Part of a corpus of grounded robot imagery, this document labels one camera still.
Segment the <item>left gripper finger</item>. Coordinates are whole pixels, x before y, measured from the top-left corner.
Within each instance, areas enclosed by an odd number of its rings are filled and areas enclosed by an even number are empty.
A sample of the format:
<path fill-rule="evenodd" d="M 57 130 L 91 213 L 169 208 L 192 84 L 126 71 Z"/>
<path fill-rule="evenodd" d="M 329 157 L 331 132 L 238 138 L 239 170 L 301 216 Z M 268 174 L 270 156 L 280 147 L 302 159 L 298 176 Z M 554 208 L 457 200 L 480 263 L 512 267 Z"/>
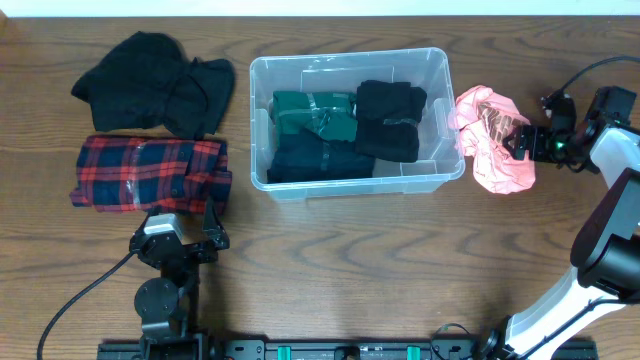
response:
<path fill-rule="evenodd" d="M 149 221 L 149 219 L 153 216 L 159 215 L 161 213 L 161 207 L 160 206 L 155 206 L 153 208 L 151 208 L 148 212 L 147 215 L 145 217 L 145 220 L 143 222 L 143 225 L 146 225 L 146 223 Z"/>
<path fill-rule="evenodd" d="M 205 202 L 202 230 L 208 239 L 226 238 L 226 231 L 218 218 L 215 201 L 211 196 Z"/>

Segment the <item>pink shirt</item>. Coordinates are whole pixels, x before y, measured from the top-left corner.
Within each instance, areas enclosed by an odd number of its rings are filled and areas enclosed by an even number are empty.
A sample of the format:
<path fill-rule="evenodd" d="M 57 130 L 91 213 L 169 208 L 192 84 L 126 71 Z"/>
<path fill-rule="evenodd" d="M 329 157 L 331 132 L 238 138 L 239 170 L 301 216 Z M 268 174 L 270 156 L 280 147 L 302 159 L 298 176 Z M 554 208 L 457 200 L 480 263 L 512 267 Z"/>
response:
<path fill-rule="evenodd" d="M 515 103 L 487 86 L 470 88 L 456 99 L 456 123 L 465 156 L 473 158 L 475 180 L 495 194 L 530 189 L 535 183 L 531 160 L 515 160 L 502 140 L 516 127 L 530 125 Z"/>

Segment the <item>dark navy garment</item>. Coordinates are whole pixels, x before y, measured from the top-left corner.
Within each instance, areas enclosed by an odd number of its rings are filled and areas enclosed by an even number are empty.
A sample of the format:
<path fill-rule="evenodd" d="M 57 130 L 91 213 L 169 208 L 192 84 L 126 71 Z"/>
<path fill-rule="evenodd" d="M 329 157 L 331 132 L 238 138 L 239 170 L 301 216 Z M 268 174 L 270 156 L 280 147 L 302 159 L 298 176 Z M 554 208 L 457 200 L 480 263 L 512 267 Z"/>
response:
<path fill-rule="evenodd" d="M 355 143 L 324 140 L 302 130 L 282 134 L 267 170 L 269 183 L 370 178 L 376 159 L 355 151 Z"/>

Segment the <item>black taped garment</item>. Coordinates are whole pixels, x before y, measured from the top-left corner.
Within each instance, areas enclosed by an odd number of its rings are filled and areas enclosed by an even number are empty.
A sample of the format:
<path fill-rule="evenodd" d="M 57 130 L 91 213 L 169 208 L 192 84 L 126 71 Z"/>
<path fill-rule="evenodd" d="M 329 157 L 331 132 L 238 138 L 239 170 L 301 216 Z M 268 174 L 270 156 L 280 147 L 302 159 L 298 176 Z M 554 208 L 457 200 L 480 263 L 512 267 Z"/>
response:
<path fill-rule="evenodd" d="M 426 100 L 427 93 L 410 82 L 362 82 L 356 93 L 355 150 L 385 161 L 416 162 Z"/>

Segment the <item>dark green garment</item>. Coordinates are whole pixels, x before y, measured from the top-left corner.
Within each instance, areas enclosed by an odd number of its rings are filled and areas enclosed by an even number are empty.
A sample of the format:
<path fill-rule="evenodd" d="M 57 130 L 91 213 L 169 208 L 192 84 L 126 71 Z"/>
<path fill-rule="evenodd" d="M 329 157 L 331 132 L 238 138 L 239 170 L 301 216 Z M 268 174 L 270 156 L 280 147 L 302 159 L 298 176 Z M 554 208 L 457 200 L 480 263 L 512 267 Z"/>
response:
<path fill-rule="evenodd" d="M 353 142 L 355 105 L 356 94 L 350 92 L 275 91 L 271 117 L 278 136 L 308 130 L 323 140 Z"/>

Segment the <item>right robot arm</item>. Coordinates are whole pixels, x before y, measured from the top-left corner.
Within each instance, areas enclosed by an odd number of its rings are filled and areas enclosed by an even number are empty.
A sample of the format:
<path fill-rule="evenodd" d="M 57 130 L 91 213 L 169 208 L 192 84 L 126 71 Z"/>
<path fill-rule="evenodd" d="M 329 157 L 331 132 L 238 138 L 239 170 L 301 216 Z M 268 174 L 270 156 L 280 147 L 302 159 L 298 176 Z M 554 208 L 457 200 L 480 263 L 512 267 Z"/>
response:
<path fill-rule="evenodd" d="M 576 235 L 569 270 L 531 307 L 509 316 L 477 348 L 477 359 L 595 359 L 576 334 L 639 302 L 639 131 L 636 95 L 599 88 L 583 121 L 559 89 L 543 98 L 548 127 L 519 126 L 503 141 L 518 160 L 554 163 L 604 177 L 608 191 Z"/>

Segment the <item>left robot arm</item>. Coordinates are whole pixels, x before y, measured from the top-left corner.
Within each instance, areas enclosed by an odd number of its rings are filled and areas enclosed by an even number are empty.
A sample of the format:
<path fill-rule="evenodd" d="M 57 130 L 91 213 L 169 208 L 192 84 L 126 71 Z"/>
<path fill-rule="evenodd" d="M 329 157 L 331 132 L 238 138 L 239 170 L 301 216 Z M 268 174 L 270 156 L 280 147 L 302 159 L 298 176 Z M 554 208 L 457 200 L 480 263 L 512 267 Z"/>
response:
<path fill-rule="evenodd" d="M 130 240 L 129 250 L 160 275 L 143 283 L 134 308 L 141 318 L 141 357 L 144 359 L 208 359 L 208 335 L 196 327 L 199 267 L 214 263 L 218 252 L 230 247 L 214 200 L 204 208 L 202 231 L 196 243 L 182 242 L 184 231 L 174 213 L 151 211 Z"/>

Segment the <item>red navy plaid shirt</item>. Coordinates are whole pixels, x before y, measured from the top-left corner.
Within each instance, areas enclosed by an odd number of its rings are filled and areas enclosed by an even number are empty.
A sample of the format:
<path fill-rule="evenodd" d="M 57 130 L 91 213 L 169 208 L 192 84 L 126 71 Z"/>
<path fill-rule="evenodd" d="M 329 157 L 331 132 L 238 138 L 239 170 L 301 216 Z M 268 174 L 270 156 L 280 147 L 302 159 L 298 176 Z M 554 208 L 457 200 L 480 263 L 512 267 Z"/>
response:
<path fill-rule="evenodd" d="M 93 135 L 81 147 L 76 178 L 69 194 L 76 207 L 202 214 L 209 199 L 224 211 L 233 175 L 221 142 Z"/>

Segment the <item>clear plastic storage bin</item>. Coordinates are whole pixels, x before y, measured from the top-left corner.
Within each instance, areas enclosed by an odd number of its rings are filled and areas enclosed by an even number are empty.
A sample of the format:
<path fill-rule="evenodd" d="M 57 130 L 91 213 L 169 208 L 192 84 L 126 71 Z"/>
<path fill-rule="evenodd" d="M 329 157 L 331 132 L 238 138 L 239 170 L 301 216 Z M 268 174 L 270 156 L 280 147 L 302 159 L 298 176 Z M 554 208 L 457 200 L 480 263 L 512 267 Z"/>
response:
<path fill-rule="evenodd" d="M 408 82 L 426 91 L 426 105 L 417 127 L 420 142 L 417 161 L 378 160 L 370 178 L 269 183 L 267 171 L 277 143 L 270 116 L 273 92 L 353 92 L 365 80 Z M 460 178 L 465 171 L 449 62 L 439 48 L 258 57 L 249 67 L 249 86 L 251 182 L 276 202 L 431 193 Z"/>

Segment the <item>black crumpled garment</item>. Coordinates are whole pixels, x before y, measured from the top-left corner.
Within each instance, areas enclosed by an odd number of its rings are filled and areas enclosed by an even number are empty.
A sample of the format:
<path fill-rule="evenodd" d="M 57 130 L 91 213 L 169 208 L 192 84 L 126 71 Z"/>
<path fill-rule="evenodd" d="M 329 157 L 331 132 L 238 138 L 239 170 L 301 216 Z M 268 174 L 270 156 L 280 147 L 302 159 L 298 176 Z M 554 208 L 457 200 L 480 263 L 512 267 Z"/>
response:
<path fill-rule="evenodd" d="M 215 134 L 235 86 L 226 59 L 188 60 L 163 33 L 137 32 L 115 46 L 73 85 L 99 132 L 165 127 L 200 140 Z"/>

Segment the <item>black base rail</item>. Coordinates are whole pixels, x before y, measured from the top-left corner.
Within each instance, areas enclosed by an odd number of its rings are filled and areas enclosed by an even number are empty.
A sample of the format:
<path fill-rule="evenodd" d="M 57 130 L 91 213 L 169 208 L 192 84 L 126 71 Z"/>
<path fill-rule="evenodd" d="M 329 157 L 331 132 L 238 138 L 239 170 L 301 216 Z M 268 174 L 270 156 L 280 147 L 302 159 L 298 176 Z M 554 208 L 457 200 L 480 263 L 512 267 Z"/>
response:
<path fill-rule="evenodd" d="M 234 340 L 206 348 L 199 341 L 153 345 L 105 343 L 98 346 L 98 360 L 223 359 L 223 360 L 438 360 L 471 359 L 471 339 L 437 339 L 433 342 L 269 342 Z"/>

